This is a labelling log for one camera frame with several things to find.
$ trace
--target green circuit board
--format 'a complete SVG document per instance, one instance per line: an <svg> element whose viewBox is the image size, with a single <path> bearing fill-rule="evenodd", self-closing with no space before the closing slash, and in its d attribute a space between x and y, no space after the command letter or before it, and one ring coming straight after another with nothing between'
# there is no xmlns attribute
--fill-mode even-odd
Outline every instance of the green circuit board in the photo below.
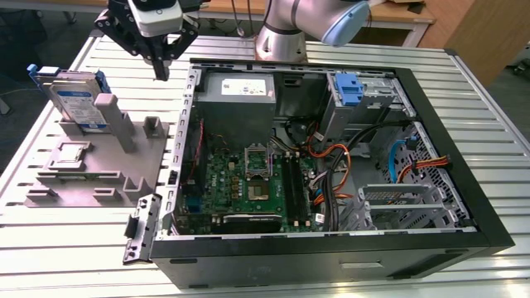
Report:
<svg viewBox="0 0 530 298"><path fill-rule="evenodd" d="M200 207L188 215L189 232L195 235L209 234L211 215L215 214L275 214L283 218L281 232L312 232L317 228L309 222L297 227L287 223L287 211L283 194L281 156L249 155L248 168L263 169L269 166L271 176L247 179L244 153L215 153L205 166L205 193L201 198L188 198ZM300 170L313 170L312 159L300 158Z"/></svg>

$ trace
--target slotted metal table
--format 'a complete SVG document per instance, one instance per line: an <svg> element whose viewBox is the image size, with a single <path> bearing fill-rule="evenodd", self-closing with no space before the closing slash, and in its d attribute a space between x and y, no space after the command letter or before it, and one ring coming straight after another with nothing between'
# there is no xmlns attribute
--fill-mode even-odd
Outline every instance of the slotted metal table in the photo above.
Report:
<svg viewBox="0 0 530 298"><path fill-rule="evenodd" d="M269 287L177 289L154 265L121 266L122 229L130 208L22 206L34 174L62 134L48 103L0 177L0 296L20 297L528 297L530 146L458 56L443 50L307 43L309 62L409 68L472 169L515 247L470 259L424 279ZM252 59L253 43L199 37L170 66L153 71L108 37L89 37L72 70L104 71L118 107L130 119L156 115L175 122L188 59ZM169 128L175 134L175 125ZM168 165L169 154L161 166ZM160 170L158 181L168 172Z"/></svg>

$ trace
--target motherboard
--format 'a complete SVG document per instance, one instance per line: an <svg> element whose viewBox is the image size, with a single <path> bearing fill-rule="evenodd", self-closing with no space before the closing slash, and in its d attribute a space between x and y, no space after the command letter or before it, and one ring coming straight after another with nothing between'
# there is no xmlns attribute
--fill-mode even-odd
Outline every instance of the motherboard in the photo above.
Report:
<svg viewBox="0 0 530 298"><path fill-rule="evenodd" d="M319 230L311 220L308 192L303 187L315 171L309 157L257 150L223 151L208 156L205 168L204 195L184 195L188 214L179 217L179 233L252 232L252 221L260 223L256 228L264 229L261 232ZM235 228L220 228L227 222Z"/></svg>

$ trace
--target open computer tower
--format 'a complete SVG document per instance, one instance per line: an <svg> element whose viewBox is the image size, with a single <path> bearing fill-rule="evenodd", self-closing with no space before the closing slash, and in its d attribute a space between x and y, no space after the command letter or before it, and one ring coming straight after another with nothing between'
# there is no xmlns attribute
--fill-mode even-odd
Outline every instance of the open computer tower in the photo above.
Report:
<svg viewBox="0 0 530 298"><path fill-rule="evenodd" d="M265 286L420 278L514 245L408 69L192 60L183 103L124 264Z"/></svg>

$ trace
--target ram slot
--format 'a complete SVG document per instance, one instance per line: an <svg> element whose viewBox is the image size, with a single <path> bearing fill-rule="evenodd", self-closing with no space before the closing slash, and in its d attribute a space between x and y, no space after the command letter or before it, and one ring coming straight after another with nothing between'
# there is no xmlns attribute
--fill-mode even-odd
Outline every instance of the ram slot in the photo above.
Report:
<svg viewBox="0 0 530 298"><path fill-rule="evenodd" d="M304 197L304 185L303 185L303 177L300 170L300 159L293 158L291 160L291 183L292 183L292 192L293 192L293 200L295 200L295 208L296 208L296 220L300 223L304 223L308 220L307 216L307 203Z"/></svg>
<svg viewBox="0 0 530 298"><path fill-rule="evenodd" d="M281 157L283 194L284 194L284 205L287 208L288 224L292 224L297 220L297 211L296 211L293 188L292 188L291 162L292 159L289 156Z"/></svg>

